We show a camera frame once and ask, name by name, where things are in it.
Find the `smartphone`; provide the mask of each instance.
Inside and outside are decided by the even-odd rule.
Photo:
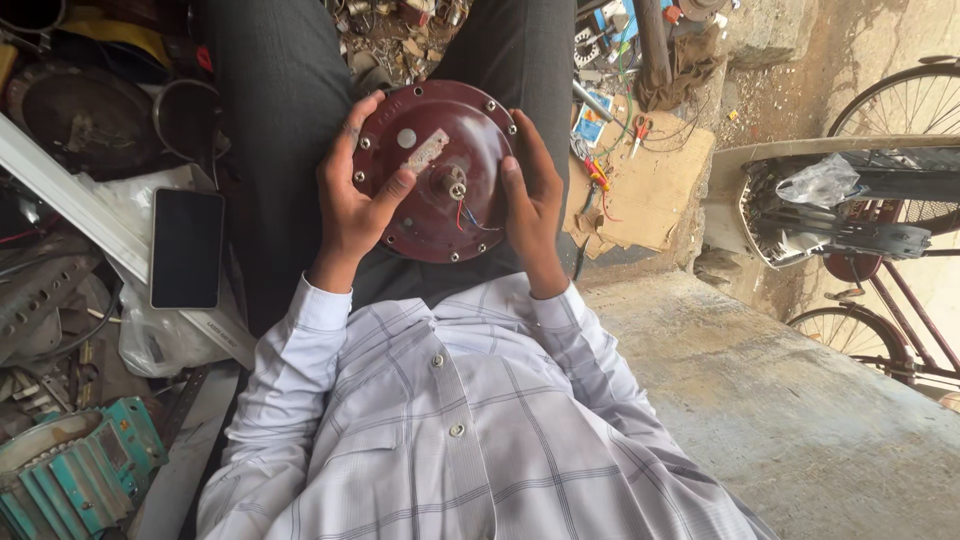
[[[158,187],[154,191],[154,245],[150,306],[214,309],[220,300],[224,198],[215,193]]]

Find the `dark gray trousers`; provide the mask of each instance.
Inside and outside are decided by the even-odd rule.
[[[507,108],[523,109],[564,187],[574,12],[574,0],[475,0],[431,75],[476,86]],[[244,204],[252,209],[252,234],[232,240],[246,244],[237,252],[248,319],[251,332],[262,335],[284,315],[300,274],[320,248],[315,169],[353,105],[350,76],[321,0],[209,0],[206,31]],[[407,298],[434,306],[518,271],[506,242],[456,264],[375,249],[357,272],[353,307]]]

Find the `teal electric motor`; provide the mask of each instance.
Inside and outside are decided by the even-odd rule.
[[[167,461],[139,398],[66,414],[0,447],[0,514],[18,540],[100,538]]]

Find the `man's hand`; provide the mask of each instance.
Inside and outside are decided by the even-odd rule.
[[[347,116],[326,159],[317,167],[323,244],[307,280],[333,293],[348,293],[360,259],[379,241],[394,211],[410,193],[417,177],[401,169],[372,199],[353,186],[353,151],[368,116],[386,99],[380,90],[359,101]]]
[[[523,262],[534,298],[546,300],[569,286],[557,257],[557,226],[564,199],[564,181],[557,174],[543,139],[519,109],[510,111],[520,134],[521,156],[530,176],[524,182],[516,159],[500,165],[507,192],[507,239]]]

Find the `bicycle tire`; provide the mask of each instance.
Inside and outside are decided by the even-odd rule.
[[[888,328],[887,325],[889,325],[889,323],[881,319],[879,315],[868,312],[861,306],[838,306],[813,309],[812,311],[797,315],[791,319],[786,326],[796,330],[796,325],[802,323],[804,320],[812,319],[813,317],[818,317],[820,315],[842,315],[863,323],[864,326],[874,331],[874,333],[883,342],[884,347],[887,349],[890,362],[894,364],[903,363],[905,351],[900,346],[900,341],[894,335],[893,331]],[[838,353],[843,353],[842,351],[839,351],[833,347],[831,347],[831,349],[837,351]],[[857,361],[860,363],[870,363],[869,360],[858,359]]]
[[[914,79],[941,76],[955,77],[960,79],[960,65],[957,65],[956,62],[919,65],[917,67],[905,69],[899,73],[891,75],[890,77],[880,80],[878,83],[870,86],[853,98],[853,100],[837,116],[837,119],[830,127],[827,136],[839,136],[838,133],[851,120],[853,115],[860,109],[860,107],[888,88]],[[910,201],[904,201],[904,212],[907,212],[909,203]],[[953,210],[948,210],[943,215],[934,216],[928,219],[910,221],[909,218],[907,218],[903,221],[903,223],[912,225],[914,227],[919,227],[921,229],[927,229],[934,235],[952,233],[960,229],[960,205],[948,204],[946,208],[953,208]]]

